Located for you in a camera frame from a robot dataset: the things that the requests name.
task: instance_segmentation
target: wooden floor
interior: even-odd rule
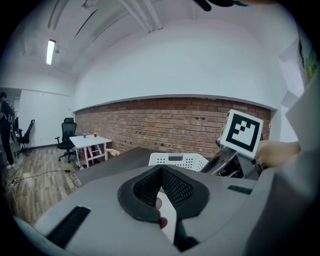
[[[15,188],[4,190],[13,215],[33,225],[51,206],[82,186],[76,174],[77,157],[72,155],[71,163],[68,163],[67,157],[58,161],[63,154],[64,150],[56,147],[34,149],[28,156],[20,154],[16,159],[16,167],[7,170],[6,154],[2,150],[2,185],[20,179]]]

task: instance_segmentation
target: white table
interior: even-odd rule
[[[78,150],[79,149],[84,149],[84,157],[85,157],[85,163],[86,166],[89,167],[89,161],[96,159],[96,158],[101,158],[105,156],[105,148],[107,146],[107,143],[112,142],[111,139],[104,138],[104,137],[94,137],[94,135],[87,135],[86,138],[83,136],[75,136],[75,137],[70,137],[70,140],[75,146],[75,152],[76,152],[76,158],[78,159],[78,165],[80,165],[79,161],[79,155],[78,155]],[[103,152],[101,151],[99,144],[103,144]],[[92,151],[91,146],[96,146],[97,150]],[[87,148],[90,153],[90,157],[87,156]],[[99,152],[99,155],[94,156],[94,152]]]

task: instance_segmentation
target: black chair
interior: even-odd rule
[[[68,156],[68,163],[70,163],[70,156],[76,154],[76,151],[72,149],[75,145],[71,142],[70,137],[76,136],[77,124],[74,122],[73,118],[65,118],[63,123],[61,124],[61,127],[62,142],[60,143],[59,141],[60,136],[56,137],[55,139],[58,140],[57,148],[66,150],[66,152],[59,157],[59,161],[61,161],[61,158]]]
[[[27,149],[25,144],[29,144],[30,142],[30,131],[32,126],[34,126],[35,120],[31,120],[28,130],[26,130],[25,134],[22,136],[22,129],[18,129],[19,137],[16,138],[16,141],[21,145],[21,149],[16,152],[16,155],[18,156],[20,153],[27,154]]]

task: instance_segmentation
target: person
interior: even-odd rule
[[[16,166],[14,163],[14,158],[11,153],[10,148],[10,122],[9,116],[11,115],[10,105],[7,101],[6,93],[2,92],[0,94],[1,110],[0,110],[0,134],[4,152],[6,154],[6,159],[9,162],[7,169],[12,169]]]

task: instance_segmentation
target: hand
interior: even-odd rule
[[[161,206],[162,206],[162,201],[159,197],[157,197],[155,202],[155,209],[159,211]],[[160,226],[161,226],[161,229],[163,229],[168,224],[168,220],[165,217],[161,217],[160,219],[161,219]]]
[[[259,142],[255,159],[266,167],[279,167],[290,157],[300,152],[299,143],[262,140]]]

